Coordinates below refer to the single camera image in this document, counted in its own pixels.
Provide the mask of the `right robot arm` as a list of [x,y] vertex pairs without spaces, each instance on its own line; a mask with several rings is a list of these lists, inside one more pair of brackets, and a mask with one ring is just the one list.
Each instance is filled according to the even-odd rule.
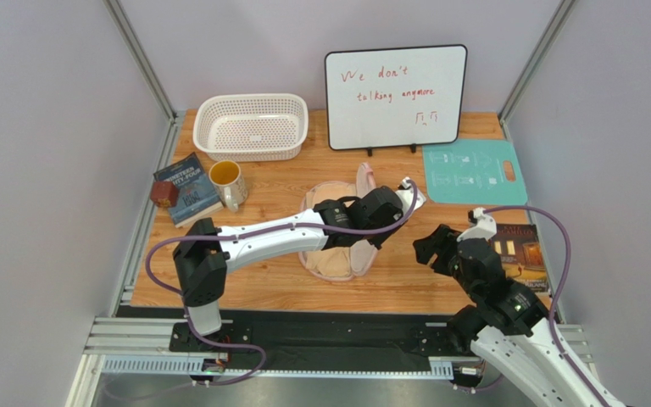
[[418,263],[453,278],[471,304],[445,328],[452,349],[496,368],[539,406],[620,406],[576,355],[538,296],[507,277],[489,236],[440,225],[414,241]]

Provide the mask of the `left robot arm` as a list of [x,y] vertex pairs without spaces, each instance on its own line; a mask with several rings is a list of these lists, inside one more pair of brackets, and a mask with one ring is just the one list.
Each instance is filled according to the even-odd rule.
[[217,227],[199,220],[173,252],[192,332],[222,327],[219,300],[226,278],[248,265],[301,252],[382,244],[419,204],[416,189],[378,187],[362,198],[327,199],[296,215],[250,226]]

